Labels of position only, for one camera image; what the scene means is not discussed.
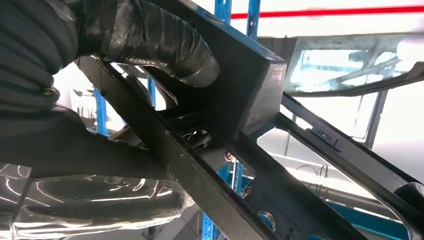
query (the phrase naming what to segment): reflective surface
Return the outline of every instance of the reflective surface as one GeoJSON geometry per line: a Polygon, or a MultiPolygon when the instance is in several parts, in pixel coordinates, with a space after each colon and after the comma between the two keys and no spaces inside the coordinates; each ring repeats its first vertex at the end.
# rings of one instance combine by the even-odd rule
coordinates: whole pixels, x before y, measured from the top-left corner
{"type": "Polygon", "coordinates": [[[34,179],[29,173],[10,164],[0,171],[3,239],[141,229],[168,223],[194,204],[172,181],[99,175],[34,179]],[[27,181],[28,192],[23,191],[27,181]]]}
{"type": "Polygon", "coordinates": [[[410,34],[300,37],[297,40],[284,90],[332,92],[396,77],[411,70],[413,54],[398,46],[410,34]]]}

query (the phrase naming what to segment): wrapped pipe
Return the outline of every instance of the wrapped pipe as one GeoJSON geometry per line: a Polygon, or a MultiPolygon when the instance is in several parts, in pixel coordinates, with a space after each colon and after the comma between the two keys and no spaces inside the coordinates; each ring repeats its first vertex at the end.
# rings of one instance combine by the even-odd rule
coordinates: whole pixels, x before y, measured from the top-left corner
{"type": "Polygon", "coordinates": [[[144,0],[5,0],[0,20],[0,111],[52,109],[52,75],[84,55],[154,66],[193,87],[220,71],[193,27],[144,0]]]}

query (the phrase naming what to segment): red stripe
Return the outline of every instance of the red stripe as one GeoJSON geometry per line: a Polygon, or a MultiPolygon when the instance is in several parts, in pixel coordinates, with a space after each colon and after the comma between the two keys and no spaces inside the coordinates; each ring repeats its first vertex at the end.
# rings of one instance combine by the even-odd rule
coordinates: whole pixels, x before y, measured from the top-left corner
{"type": "MultiPolygon", "coordinates": [[[[338,15],[363,15],[363,14],[406,14],[423,13],[424,5],[421,6],[395,6],[373,8],[344,8],[344,9],[310,9],[293,11],[267,11],[261,12],[261,18],[278,17],[310,17],[310,16],[338,16],[338,15]]],[[[231,19],[246,19],[247,13],[233,13],[231,19]]]]}

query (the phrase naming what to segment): plastic sheet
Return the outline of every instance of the plastic sheet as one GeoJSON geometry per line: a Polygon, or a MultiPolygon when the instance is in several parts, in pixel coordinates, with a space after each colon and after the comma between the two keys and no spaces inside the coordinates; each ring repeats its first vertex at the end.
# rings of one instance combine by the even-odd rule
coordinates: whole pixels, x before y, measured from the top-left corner
{"type": "Polygon", "coordinates": [[[3,164],[0,171],[1,239],[142,229],[168,223],[194,204],[173,181],[99,175],[37,179],[28,178],[29,170],[3,164]]]}

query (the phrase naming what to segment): bolt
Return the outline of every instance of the bolt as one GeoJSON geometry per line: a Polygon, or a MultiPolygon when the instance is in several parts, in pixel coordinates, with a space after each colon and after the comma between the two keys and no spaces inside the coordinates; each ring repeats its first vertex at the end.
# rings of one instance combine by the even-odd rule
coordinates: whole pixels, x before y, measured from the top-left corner
{"type": "Polygon", "coordinates": [[[244,191],[246,192],[246,194],[250,194],[250,193],[251,193],[251,191],[252,191],[252,187],[251,187],[250,185],[247,185],[247,186],[244,188],[244,191]]]}
{"type": "Polygon", "coordinates": [[[224,159],[225,161],[227,161],[228,163],[231,163],[234,159],[234,156],[227,150],[224,151],[224,159]]]}

